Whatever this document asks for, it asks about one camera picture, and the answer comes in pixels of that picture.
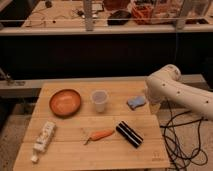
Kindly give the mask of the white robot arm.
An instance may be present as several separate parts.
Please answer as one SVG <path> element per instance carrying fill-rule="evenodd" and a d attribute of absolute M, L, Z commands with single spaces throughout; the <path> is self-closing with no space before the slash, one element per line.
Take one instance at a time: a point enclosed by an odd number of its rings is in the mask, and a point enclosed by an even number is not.
<path fill-rule="evenodd" d="M 168 64 L 146 78 L 146 98 L 151 104 L 167 97 L 213 121 L 213 93 L 180 83 L 181 72 Z"/>

